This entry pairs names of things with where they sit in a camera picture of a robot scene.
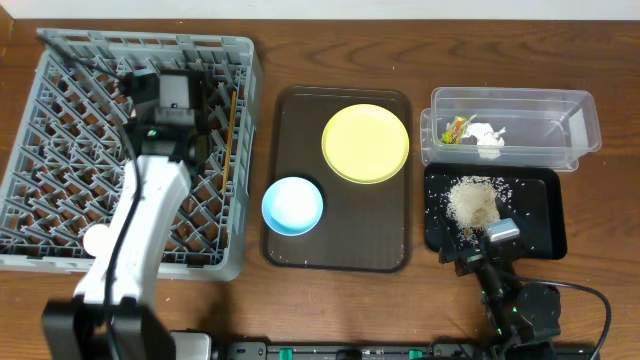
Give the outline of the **pile of rice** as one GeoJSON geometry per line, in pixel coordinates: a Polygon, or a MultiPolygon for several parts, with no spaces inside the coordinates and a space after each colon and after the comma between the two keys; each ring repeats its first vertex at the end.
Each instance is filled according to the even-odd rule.
{"type": "Polygon", "coordinates": [[[450,236],[458,248],[474,246],[488,226],[514,210],[518,180],[503,177],[426,177],[425,233],[430,246],[450,236]]]}

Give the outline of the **white tissue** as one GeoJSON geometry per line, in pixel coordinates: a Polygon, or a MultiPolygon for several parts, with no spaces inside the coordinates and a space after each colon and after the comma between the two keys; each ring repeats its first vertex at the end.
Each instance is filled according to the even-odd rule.
{"type": "Polygon", "coordinates": [[[483,159],[493,160],[501,155],[500,149],[505,146],[503,134],[506,128],[495,131],[489,123],[472,123],[468,126],[463,140],[475,139],[476,150],[483,159]]]}

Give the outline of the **green snack wrapper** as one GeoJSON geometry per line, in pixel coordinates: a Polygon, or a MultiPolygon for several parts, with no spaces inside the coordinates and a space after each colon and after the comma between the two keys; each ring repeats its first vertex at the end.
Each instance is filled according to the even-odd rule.
{"type": "Polygon", "coordinates": [[[447,126],[441,135],[441,142],[447,145],[459,144],[470,123],[475,119],[476,114],[471,116],[456,116],[454,121],[447,126]]]}

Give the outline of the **pale pink bowl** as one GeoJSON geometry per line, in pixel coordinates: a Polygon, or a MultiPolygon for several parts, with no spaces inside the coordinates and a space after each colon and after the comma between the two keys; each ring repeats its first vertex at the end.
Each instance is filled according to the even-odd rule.
{"type": "Polygon", "coordinates": [[[110,255],[113,249],[113,238],[106,224],[90,226],[83,236],[83,248],[95,258],[110,255]]]}

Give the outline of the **light blue bowl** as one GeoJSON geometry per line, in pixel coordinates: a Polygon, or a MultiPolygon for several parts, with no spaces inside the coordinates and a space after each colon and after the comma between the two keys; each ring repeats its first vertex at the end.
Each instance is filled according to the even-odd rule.
{"type": "Polygon", "coordinates": [[[319,188],[302,177],[285,177],[271,184],[262,203],[262,217],[274,232],[289,237],[313,229],[322,217],[324,200],[319,188]]]}

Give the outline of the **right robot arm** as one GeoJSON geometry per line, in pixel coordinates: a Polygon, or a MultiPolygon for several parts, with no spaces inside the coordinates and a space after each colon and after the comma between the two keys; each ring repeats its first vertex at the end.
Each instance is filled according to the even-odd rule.
{"type": "Polygon", "coordinates": [[[458,245],[443,231],[442,264],[455,265],[456,275],[476,276],[489,322],[497,334],[486,341],[489,359],[556,359],[552,344],[560,334],[560,294],[553,285],[516,276],[512,263],[522,255],[522,231],[511,218],[486,226],[476,244],[458,245]]]}

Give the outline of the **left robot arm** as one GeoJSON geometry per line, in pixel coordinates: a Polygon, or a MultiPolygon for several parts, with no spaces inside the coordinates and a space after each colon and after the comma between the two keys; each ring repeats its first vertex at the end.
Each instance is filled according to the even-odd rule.
{"type": "Polygon", "coordinates": [[[41,326],[55,359],[207,359],[211,339],[169,331],[154,311],[170,228],[212,150],[204,72],[134,71],[119,90],[134,116],[119,129],[129,159],[104,247],[71,299],[51,300],[41,326]]]}

